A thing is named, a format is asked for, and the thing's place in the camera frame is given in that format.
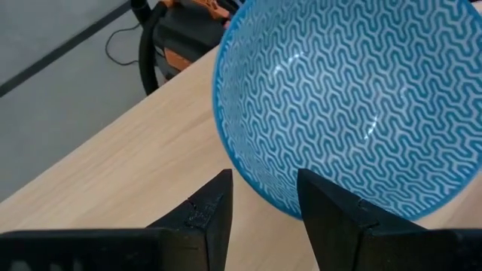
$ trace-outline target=ceramic bowl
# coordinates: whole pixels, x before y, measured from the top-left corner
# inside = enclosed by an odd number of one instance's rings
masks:
[[[233,164],[297,218],[299,168],[415,220],[482,164],[482,18],[466,0],[249,0],[213,88]]]

